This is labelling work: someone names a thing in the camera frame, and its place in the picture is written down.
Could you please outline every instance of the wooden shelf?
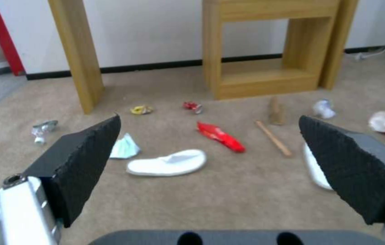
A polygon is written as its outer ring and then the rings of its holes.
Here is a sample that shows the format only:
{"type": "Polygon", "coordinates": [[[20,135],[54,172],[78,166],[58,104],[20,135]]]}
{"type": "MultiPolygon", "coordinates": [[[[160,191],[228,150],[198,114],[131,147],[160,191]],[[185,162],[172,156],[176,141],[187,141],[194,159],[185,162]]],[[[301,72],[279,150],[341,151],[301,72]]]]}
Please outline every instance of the wooden shelf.
{"type": "Polygon", "coordinates": [[[314,73],[282,68],[281,59],[223,63],[217,99],[315,90],[317,81],[314,73]]]}

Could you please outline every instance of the disposable slipper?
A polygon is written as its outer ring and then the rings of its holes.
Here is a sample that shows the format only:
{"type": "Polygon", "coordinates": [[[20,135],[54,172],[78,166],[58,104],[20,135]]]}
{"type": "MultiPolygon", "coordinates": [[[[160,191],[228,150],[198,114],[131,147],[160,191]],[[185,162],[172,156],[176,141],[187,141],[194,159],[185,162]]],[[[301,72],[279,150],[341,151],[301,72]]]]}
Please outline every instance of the disposable slipper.
{"type": "Polygon", "coordinates": [[[142,176],[176,176],[197,171],[205,162],[205,152],[188,149],[166,157],[133,160],[128,163],[126,172],[142,176]]]}
{"type": "Polygon", "coordinates": [[[322,171],[321,167],[318,165],[317,159],[315,158],[314,154],[306,143],[304,143],[304,159],[306,160],[309,173],[311,174],[311,178],[315,182],[315,184],[324,189],[333,190],[330,184],[328,183],[327,178],[324,175],[324,172],[322,171]]]}

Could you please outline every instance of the wooden table leg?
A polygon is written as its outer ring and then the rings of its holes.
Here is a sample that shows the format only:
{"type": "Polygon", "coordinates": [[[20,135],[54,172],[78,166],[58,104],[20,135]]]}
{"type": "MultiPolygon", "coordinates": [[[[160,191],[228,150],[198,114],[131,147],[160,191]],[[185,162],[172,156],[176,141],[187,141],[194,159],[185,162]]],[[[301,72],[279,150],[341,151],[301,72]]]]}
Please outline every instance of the wooden table leg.
{"type": "Polygon", "coordinates": [[[48,0],[82,110],[91,113],[103,90],[96,50],[82,0],[48,0]]]}
{"type": "Polygon", "coordinates": [[[345,44],[359,0],[341,0],[331,36],[328,54],[320,79],[320,86],[332,89],[341,67],[345,44]]]}

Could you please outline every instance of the black foam pad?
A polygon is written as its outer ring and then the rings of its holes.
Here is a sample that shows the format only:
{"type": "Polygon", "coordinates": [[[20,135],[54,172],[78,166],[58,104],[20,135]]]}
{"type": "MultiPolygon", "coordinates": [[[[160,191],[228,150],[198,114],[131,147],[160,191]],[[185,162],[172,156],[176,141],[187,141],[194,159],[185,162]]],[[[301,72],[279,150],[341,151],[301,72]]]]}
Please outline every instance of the black foam pad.
{"type": "Polygon", "coordinates": [[[385,145],[302,116],[301,134],[329,184],[368,225],[385,222],[385,145]]]}
{"type": "Polygon", "coordinates": [[[24,174],[41,179],[56,218],[69,227],[81,214],[120,133],[114,116],[88,129],[64,135],[24,174]]]}

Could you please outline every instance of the wooden block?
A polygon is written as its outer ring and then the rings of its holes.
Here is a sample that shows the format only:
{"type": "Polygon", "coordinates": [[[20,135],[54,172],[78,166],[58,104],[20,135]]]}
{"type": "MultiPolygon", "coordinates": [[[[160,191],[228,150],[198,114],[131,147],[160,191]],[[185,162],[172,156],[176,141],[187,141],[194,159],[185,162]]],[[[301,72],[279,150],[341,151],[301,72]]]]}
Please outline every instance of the wooden block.
{"type": "Polygon", "coordinates": [[[338,3],[339,0],[219,1],[221,18],[227,22],[332,17],[338,3]]]}
{"type": "Polygon", "coordinates": [[[333,24],[331,17],[289,20],[283,66],[306,70],[319,79],[333,24]]]}
{"type": "Polygon", "coordinates": [[[270,124],[274,125],[283,125],[285,124],[284,118],[284,107],[283,104],[279,103],[279,100],[276,96],[273,96],[268,105],[268,113],[270,124]]]}
{"type": "Polygon", "coordinates": [[[96,50],[82,0],[48,0],[82,110],[89,114],[103,90],[96,50]]]}
{"type": "Polygon", "coordinates": [[[340,70],[344,48],[359,0],[341,0],[319,85],[332,89],[340,70]]]}
{"type": "Polygon", "coordinates": [[[203,72],[206,84],[219,93],[221,84],[221,32],[220,6],[203,0],[203,72]]]}
{"type": "Polygon", "coordinates": [[[217,99],[315,90],[317,76],[301,69],[281,68],[281,59],[222,64],[222,82],[217,99]]]}

